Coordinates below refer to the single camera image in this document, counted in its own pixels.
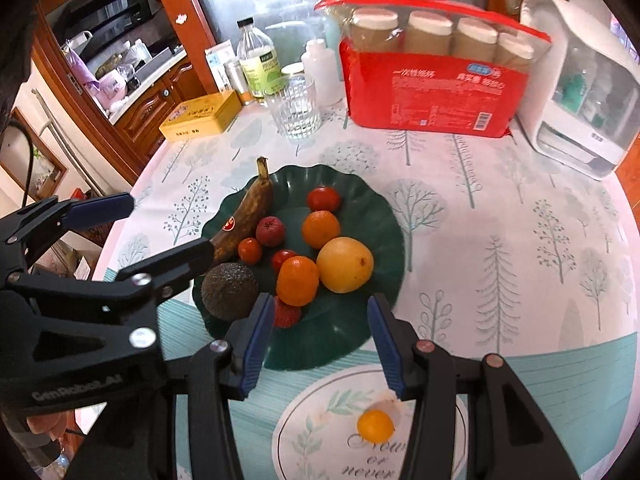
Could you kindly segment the wooden cabinet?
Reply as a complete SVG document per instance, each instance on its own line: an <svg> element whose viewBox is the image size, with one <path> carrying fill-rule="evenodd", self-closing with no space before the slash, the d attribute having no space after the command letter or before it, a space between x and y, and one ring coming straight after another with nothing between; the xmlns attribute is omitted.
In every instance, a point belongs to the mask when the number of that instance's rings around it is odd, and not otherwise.
<svg viewBox="0 0 640 480"><path fill-rule="evenodd" d="M131 183L163 143L160 124L217 90L215 38L198 0L39 0L34 60L64 112Z"/></svg>

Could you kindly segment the white printed round plate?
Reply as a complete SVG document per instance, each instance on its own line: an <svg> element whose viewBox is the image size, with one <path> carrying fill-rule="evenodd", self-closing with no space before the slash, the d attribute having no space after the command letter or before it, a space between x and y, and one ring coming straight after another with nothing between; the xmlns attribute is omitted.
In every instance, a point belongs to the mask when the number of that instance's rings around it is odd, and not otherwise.
<svg viewBox="0 0 640 480"><path fill-rule="evenodd" d="M378 364L326 376L281 415L271 442L274 470L280 479L398 479L415 407L387 388ZM370 411L382 412L382 421L393 425L384 442L371 442L358 430Z"/></svg>

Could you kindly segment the dark avocado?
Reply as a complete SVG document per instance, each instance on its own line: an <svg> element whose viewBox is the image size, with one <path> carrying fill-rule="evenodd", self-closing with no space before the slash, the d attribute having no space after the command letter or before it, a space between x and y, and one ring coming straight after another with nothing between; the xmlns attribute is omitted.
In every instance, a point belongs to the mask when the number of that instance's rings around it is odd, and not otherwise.
<svg viewBox="0 0 640 480"><path fill-rule="evenodd" d="M218 264L206 273L201 284L206 311L224 322L246 318L258 295L258 281L243 263Z"/></svg>

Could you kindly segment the yellow flat box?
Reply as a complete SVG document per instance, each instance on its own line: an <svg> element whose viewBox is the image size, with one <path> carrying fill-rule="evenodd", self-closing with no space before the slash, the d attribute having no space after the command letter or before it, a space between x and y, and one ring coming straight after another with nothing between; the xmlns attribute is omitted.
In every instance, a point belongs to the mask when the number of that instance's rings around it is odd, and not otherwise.
<svg viewBox="0 0 640 480"><path fill-rule="evenodd" d="M168 142L216 136L227 130L242 104L234 90L208 94L179 103L160 124Z"/></svg>

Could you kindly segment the small orange tangerine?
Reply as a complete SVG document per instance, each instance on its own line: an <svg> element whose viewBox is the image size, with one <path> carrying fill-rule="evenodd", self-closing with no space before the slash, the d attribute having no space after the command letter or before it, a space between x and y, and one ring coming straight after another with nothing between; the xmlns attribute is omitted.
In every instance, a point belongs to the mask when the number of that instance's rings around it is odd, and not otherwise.
<svg viewBox="0 0 640 480"><path fill-rule="evenodd" d="M341 223L331 211L313 211L302 224L302 237L314 249L321 249L330 240L341 235Z"/></svg>

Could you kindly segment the dark green leaf plate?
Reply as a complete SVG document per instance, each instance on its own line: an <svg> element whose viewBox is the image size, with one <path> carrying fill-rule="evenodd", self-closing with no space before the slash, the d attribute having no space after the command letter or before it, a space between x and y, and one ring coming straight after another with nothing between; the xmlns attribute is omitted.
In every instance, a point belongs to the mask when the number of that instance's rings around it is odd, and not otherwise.
<svg viewBox="0 0 640 480"><path fill-rule="evenodd" d="M273 194L268 210L285 226L276 248L265 248L250 266L260 292L290 301L293 266L278 269L282 250L303 261L303 297L299 316L277 317L265 357L270 370L309 370L347 356L371 336L367 321L369 298L379 292L389 306L399 297L405 277L404 233L392 205L356 174L326 165L284 166L270 174ZM308 196L330 188L340 199L334 211L340 232L322 242L327 223L310 220Z"/></svg>

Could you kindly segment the white plastic bottle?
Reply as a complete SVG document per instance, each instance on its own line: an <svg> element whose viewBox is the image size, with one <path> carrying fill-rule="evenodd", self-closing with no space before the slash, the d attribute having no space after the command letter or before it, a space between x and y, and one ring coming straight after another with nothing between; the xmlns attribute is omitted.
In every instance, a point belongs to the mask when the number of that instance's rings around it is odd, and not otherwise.
<svg viewBox="0 0 640 480"><path fill-rule="evenodd" d="M338 76L336 54L323 39L311 39L306 43L302 63L305 74L314 80L320 106L327 107L341 101L344 90Z"/></svg>

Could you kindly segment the red cherry tomato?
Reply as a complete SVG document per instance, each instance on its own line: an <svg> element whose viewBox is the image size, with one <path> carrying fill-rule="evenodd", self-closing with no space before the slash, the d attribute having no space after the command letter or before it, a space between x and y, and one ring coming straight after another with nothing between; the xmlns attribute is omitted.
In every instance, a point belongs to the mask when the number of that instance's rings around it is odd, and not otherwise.
<svg viewBox="0 0 640 480"><path fill-rule="evenodd" d="M256 266L262 260L262 244L255 237L247 237L238 245L238 255L242 263Z"/></svg>
<svg viewBox="0 0 640 480"><path fill-rule="evenodd" d="M283 266L283 263L285 263L285 261L289 258L293 258L295 256L296 252L293 252L291 249L280 249L275 252L271 256L270 260L271 269L273 270L274 274L278 275Z"/></svg>
<svg viewBox="0 0 640 480"><path fill-rule="evenodd" d="M334 212L341 207L342 198L334 188L318 186L318 188L314 188L308 193L306 202L311 211L325 210Z"/></svg>

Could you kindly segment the red paper cup package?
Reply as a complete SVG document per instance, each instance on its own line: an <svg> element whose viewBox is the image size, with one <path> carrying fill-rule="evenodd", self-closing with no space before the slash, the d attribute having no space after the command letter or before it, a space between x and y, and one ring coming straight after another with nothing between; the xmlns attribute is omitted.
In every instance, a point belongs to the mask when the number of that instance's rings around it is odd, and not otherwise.
<svg viewBox="0 0 640 480"><path fill-rule="evenodd" d="M347 109L366 128L501 138L545 32L454 0L320 0L337 20Z"/></svg>

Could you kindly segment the small metal can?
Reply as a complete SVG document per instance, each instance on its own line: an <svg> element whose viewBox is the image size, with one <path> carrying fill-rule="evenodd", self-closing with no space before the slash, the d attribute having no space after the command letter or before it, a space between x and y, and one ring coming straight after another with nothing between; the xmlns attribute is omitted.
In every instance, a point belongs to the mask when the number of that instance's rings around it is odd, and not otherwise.
<svg viewBox="0 0 640 480"><path fill-rule="evenodd" d="M224 70L230 81L231 87L238 94L240 102L243 106L254 101L254 96L250 92L250 87L246 81L239 60L230 60L224 64Z"/></svg>

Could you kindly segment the overripe brown banana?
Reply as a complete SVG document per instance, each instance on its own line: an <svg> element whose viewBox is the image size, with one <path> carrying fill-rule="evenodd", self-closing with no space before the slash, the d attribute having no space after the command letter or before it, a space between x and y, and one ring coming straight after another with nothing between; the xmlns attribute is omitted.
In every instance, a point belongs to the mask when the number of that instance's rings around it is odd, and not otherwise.
<svg viewBox="0 0 640 480"><path fill-rule="evenodd" d="M270 178L267 159L256 159L257 177L245 192L234 214L210 239L214 246L212 266L225 263L236 253L239 244L250 236L262 218L268 214L273 201L273 184Z"/></svg>

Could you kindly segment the clear drinking glass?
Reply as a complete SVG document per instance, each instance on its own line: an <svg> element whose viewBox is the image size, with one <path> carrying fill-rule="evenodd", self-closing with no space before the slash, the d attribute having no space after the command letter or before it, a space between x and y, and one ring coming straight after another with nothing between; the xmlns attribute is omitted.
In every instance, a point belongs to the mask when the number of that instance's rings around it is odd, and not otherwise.
<svg viewBox="0 0 640 480"><path fill-rule="evenodd" d="M314 80L305 74L282 76L274 91L265 95L277 132L290 140L304 140L321 125Z"/></svg>

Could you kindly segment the clear plastic bottle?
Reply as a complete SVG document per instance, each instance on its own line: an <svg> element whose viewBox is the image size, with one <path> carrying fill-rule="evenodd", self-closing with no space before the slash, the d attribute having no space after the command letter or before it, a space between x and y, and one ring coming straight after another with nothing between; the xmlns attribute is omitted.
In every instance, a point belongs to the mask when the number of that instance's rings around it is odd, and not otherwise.
<svg viewBox="0 0 640 480"><path fill-rule="evenodd" d="M250 93L263 103L283 88L281 65L272 40L254 24L254 18L236 22L241 36L236 48Z"/></svg>

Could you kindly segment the small yellow kumquat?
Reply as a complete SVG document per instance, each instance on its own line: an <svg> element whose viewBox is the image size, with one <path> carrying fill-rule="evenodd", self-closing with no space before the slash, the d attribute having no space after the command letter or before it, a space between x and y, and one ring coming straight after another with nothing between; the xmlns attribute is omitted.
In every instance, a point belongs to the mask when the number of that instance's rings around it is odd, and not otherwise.
<svg viewBox="0 0 640 480"><path fill-rule="evenodd" d="M395 426L389 414L381 410L367 410L358 418L357 431L362 440L382 444L393 437Z"/></svg>

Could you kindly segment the white countertop appliance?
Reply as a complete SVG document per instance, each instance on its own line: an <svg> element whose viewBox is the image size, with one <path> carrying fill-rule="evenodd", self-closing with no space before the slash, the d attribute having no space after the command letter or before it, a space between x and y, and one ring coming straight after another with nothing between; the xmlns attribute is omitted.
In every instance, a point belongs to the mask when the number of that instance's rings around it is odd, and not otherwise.
<svg viewBox="0 0 640 480"><path fill-rule="evenodd" d="M639 64L605 24L566 0L523 0L521 23L551 38L518 108L529 143L603 180L639 133Z"/></svg>

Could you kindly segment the large yellow orange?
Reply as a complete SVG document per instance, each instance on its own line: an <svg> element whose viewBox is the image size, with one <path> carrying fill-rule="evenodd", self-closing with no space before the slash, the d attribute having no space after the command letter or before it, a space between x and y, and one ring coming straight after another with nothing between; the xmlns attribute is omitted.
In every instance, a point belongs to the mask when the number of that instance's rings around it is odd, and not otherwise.
<svg viewBox="0 0 640 480"><path fill-rule="evenodd" d="M320 281L331 292L354 292L370 280L374 257L370 249L351 237L335 237L326 243L316 259Z"/></svg>

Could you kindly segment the red lychee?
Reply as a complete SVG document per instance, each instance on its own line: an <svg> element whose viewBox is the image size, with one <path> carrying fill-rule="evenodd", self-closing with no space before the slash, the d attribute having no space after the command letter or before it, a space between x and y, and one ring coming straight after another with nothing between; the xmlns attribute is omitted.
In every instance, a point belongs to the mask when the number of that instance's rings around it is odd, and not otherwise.
<svg viewBox="0 0 640 480"><path fill-rule="evenodd" d="M273 298L274 326L277 328L290 328L297 324L302 317L302 309L292 307L283 302L278 296Z"/></svg>
<svg viewBox="0 0 640 480"><path fill-rule="evenodd" d="M280 246L286 237L284 223L275 216L262 218L256 226L256 240L265 247Z"/></svg>

